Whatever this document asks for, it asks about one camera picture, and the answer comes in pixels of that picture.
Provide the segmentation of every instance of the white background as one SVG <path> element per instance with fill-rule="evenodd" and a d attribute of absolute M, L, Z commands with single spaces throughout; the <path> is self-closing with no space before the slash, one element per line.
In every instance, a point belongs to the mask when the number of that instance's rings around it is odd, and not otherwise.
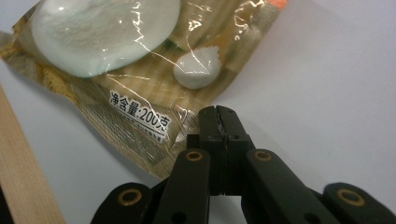
<path fill-rule="evenodd" d="M 34 0 L 0 0 L 0 30 Z M 89 223 L 116 186 L 159 182 L 124 159 L 64 98 L 0 62 L 1 85 L 67 223 Z M 305 184 L 347 182 L 396 212 L 396 1 L 290 1 L 216 105 Z M 214 198 L 209 223 L 245 223 Z"/>

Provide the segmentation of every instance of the plastic food package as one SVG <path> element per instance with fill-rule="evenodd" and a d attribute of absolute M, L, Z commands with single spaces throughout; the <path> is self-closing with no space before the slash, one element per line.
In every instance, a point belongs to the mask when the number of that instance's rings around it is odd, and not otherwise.
<path fill-rule="evenodd" d="M 125 157 L 165 178 L 197 112 L 241 71 L 286 0 L 43 0 L 0 56 L 73 102 Z"/>

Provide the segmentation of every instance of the transparent plastic wrapper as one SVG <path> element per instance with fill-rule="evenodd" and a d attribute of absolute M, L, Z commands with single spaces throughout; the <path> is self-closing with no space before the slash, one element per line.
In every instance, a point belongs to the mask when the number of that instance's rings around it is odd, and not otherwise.
<path fill-rule="evenodd" d="M 125 157 L 165 178 L 197 112 L 241 71 L 286 0 L 43 0 L 0 56 L 73 102 Z"/>

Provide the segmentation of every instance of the wooden plank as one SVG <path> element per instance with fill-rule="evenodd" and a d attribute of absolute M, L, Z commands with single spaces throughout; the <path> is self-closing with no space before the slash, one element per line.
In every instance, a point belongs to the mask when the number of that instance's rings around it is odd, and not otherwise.
<path fill-rule="evenodd" d="M 64 223 L 61 210 L 1 86 L 0 186 L 16 224 Z"/>

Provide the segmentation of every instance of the net weight label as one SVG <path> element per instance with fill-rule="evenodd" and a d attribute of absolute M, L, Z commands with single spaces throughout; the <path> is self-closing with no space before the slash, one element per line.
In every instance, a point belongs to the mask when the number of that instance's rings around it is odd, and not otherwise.
<path fill-rule="evenodd" d="M 167 136 L 167 130 L 172 122 L 169 116 L 155 112 L 150 107 L 142 106 L 139 102 L 129 99 L 127 96 L 121 96 L 116 91 L 110 92 L 109 102 L 155 141 L 162 143 Z"/>

